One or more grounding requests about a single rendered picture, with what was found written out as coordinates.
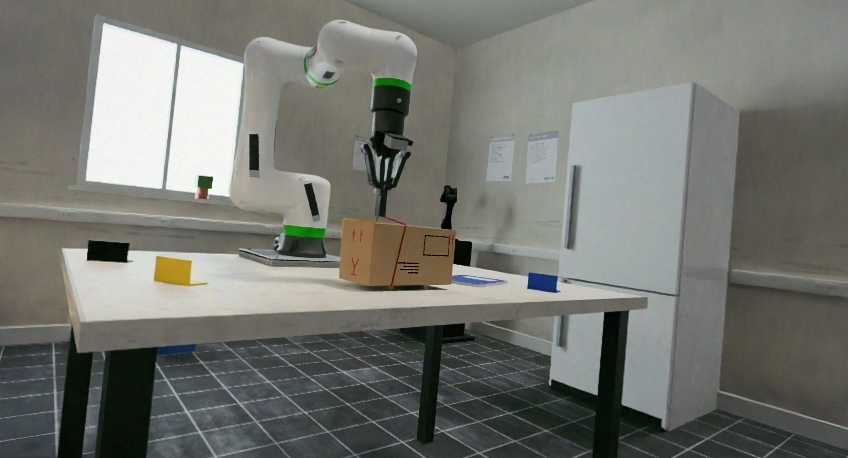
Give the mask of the blue notebook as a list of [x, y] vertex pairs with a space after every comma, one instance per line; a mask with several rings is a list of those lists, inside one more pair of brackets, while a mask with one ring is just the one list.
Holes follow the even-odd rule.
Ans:
[[486, 287], [507, 284], [507, 281], [470, 275], [454, 275], [452, 276], [452, 283], [473, 287]]

